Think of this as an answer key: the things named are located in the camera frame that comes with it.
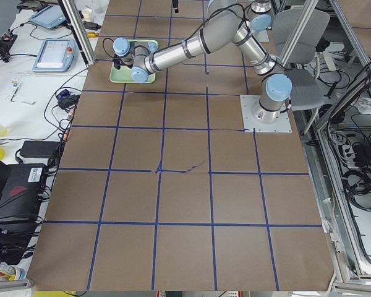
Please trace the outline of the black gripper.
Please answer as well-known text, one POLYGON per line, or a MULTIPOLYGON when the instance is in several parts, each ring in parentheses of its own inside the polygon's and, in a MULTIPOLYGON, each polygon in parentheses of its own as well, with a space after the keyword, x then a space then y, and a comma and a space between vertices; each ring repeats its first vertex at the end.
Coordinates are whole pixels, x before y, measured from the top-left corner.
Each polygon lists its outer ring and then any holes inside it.
POLYGON ((123 58, 117 54, 113 55, 113 66, 115 69, 120 70, 122 66, 127 64, 123 61, 123 58))

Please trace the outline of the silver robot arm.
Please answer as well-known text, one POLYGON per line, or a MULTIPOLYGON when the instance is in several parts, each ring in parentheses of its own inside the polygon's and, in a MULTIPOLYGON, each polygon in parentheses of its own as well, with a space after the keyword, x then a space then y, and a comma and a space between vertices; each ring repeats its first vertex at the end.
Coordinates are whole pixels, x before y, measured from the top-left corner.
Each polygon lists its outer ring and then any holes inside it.
POLYGON ((252 116, 263 124, 275 123, 292 90, 292 82, 284 74, 280 58, 270 54, 253 36, 241 4, 236 1, 210 1, 207 11, 204 25, 167 48, 158 50, 155 44, 147 41, 130 41, 123 37, 115 39, 114 67, 128 67, 131 79, 144 84, 156 72, 201 54, 212 54, 233 43, 262 78, 262 94, 252 106, 252 116))

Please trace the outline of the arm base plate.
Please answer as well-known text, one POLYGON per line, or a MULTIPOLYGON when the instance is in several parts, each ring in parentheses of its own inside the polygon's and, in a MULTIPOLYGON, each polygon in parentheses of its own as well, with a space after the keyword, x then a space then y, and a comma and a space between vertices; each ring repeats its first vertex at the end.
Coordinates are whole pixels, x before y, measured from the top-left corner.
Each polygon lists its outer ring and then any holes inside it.
POLYGON ((278 111, 267 111, 260 106, 260 95, 241 95, 240 104, 246 132, 292 132, 285 102, 282 103, 278 111))

